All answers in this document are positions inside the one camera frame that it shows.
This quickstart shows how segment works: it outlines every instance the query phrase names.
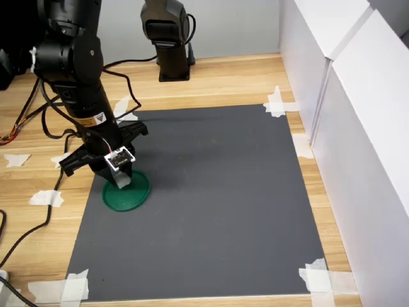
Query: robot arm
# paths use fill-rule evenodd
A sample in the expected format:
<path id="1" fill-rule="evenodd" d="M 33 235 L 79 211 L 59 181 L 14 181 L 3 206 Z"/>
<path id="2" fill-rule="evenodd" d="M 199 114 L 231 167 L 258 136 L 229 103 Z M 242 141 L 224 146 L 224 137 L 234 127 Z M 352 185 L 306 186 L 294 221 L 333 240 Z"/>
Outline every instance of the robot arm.
<path id="1" fill-rule="evenodd" d="M 183 4 L 177 0 L 145 0 L 141 12 L 142 26 L 145 36 L 156 48 L 161 82 L 190 79 L 190 66 L 195 64 L 195 59 L 188 39 L 188 17 Z M 186 44 L 189 45 L 188 58 Z"/>
<path id="2" fill-rule="evenodd" d="M 148 130 L 141 122 L 118 127 L 100 81 L 104 62 L 96 31 L 101 0 L 38 0 L 37 4 L 47 34 L 33 49 L 34 72 L 61 97 L 84 142 L 60 165 L 70 176 L 89 164 L 94 173 L 116 185 L 117 173 L 132 176 L 131 140 Z M 130 155 L 115 157 L 114 165 L 104 158 L 111 152 L 116 156 L 123 146 Z"/>

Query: green lid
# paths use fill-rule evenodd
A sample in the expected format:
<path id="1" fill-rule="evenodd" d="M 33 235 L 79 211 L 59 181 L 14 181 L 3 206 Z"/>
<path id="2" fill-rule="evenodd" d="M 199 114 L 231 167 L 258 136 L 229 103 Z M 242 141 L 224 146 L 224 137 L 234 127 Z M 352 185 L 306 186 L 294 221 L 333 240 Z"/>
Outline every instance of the green lid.
<path id="1" fill-rule="evenodd" d="M 114 211 L 124 212 L 135 209 L 148 198 L 151 185 L 141 171 L 132 171 L 131 183 L 122 189 L 107 182 L 102 191 L 104 203 Z"/>

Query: warning label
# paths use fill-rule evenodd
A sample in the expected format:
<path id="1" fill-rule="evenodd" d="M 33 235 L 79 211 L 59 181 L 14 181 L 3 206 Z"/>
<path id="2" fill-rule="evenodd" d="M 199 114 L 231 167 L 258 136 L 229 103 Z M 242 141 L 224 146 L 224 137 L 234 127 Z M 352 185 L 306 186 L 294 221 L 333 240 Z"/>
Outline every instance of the warning label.
<path id="1" fill-rule="evenodd" d="M 79 122 L 84 127 L 94 127 L 100 125 L 107 121 L 107 117 L 105 116 L 104 112 L 101 112 L 93 117 L 85 117 L 85 118 L 74 118 L 77 122 Z"/>

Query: wooden table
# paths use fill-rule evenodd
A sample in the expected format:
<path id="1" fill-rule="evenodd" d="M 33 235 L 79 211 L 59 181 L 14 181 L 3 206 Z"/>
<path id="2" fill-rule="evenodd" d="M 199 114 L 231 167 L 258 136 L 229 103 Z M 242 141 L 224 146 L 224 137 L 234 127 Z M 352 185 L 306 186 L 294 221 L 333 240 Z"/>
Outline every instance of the wooden table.
<path id="1" fill-rule="evenodd" d="M 127 74 L 132 80 L 135 95 L 142 110 L 179 109 L 191 107 L 237 106 L 263 104 L 267 95 L 280 86 L 284 102 L 293 102 L 286 72 L 279 54 L 199 59 L 192 67 L 189 82 L 158 82 L 155 63 L 124 64 L 112 70 Z M 0 131 L 13 126 L 26 101 L 35 76 L 30 73 L 17 77 L 7 91 L 0 92 Z M 104 74 L 102 83 L 113 107 L 128 95 L 123 78 Z M 37 94 L 31 107 L 44 103 Z M 298 113 L 288 113 L 291 133 L 304 132 Z M 54 134 L 71 127 L 53 110 L 47 114 L 47 124 Z M 74 150 L 81 141 L 70 142 Z M 28 200 L 39 190 L 54 187 L 59 170 L 54 169 L 52 157 L 62 155 L 63 140 L 44 136 L 40 116 L 29 122 L 16 140 L 0 147 L 0 208 L 8 214 L 6 229 L 0 245 L 0 258 L 28 229 L 45 220 L 47 208 L 32 206 Z M 31 154 L 20 168 L 6 168 L 3 154 Z M 331 271 L 350 271 L 335 219 L 314 159 L 299 158 L 305 186 L 313 208 L 320 239 Z M 65 200 L 61 208 L 54 208 L 50 224 L 31 234 L 16 249 L 3 267 L 11 275 L 11 283 L 22 289 L 29 299 L 27 283 L 64 279 L 72 254 L 75 238 L 88 199 L 93 173 L 83 167 L 70 178 L 64 178 L 60 191 Z M 359 296 L 336 297 L 337 306 L 361 306 Z M 100 306 L 98 303 L 82 303 Z M 310 295 L 278 295 L 268 297 L 238 297 L 223 299 L 174 299 L 104 304 L 104 306 L 311 306 Z"/>

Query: white panel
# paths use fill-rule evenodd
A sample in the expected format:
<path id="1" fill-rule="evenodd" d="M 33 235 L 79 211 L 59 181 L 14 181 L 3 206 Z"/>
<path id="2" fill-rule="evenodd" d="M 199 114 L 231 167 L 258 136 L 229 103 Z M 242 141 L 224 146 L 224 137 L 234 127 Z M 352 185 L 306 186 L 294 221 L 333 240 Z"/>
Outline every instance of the white panel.
<path id="1" fill-rule="evenodd" d="M 321 112 L 314 153 L 362 303 L 407 307 L 409 218 L 334 71 Z"/>
<path id="2" fill-rule="evenodd" d="M 305 131 L 311 135 L 321 84 L 329 60 L 324 57 L 294 0 L 282 0 L 281 56 Z"/>
<path id="3" fill-rule="evenodd" d="M 408 49 L 374 12 L 334 70 L 409 214 Z"/>
<path id="4" fill-rule="evenodd" d="M 366 0 L 295 0 L 324 55 L 333 51 L 369 8 Z"/>

